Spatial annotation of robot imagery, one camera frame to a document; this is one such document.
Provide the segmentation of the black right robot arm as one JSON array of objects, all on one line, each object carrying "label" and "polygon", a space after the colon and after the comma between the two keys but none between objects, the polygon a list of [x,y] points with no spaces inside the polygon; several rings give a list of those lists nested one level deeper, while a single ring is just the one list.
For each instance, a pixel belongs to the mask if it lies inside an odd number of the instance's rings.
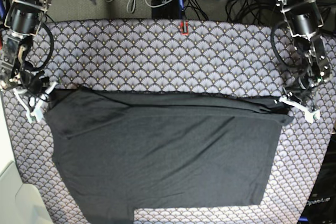
[{"label": "black right robot arm", "polygon": [[[53,35],[43,21],[51,1],[12,0],[2,24],[8,34],[1,49],[1,91],[13,91],[29,123],[43,119],[41,108],[50,102],[50,94],[56,86],[44,72],[54,51]],[[26,58],[40,29],[49,36],[49,53],[40,66],[33,66]]]}]

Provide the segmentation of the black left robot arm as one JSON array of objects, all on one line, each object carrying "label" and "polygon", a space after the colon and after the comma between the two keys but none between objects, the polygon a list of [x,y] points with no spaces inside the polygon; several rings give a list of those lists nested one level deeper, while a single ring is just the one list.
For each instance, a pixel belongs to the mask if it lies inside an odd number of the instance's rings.
[{"label": "black left robot arm", "polygon": [[[277,60],[295,75],[292,85],[284,89],[279,98],[288,106],[303,112],[307,122],[313,123],[320,118],[320,111],[315,104],[307,106],[316,93],[318,86],[332,78],[331,65],[325,50],[321,29],[324,25],[316,0],[276,0],[284,19],[274,25],[270,42]],[[275,32],[286,26],[293,38],[295,50],[300,56],[298,65],[291,65],[280,56],[276,48]]]}]

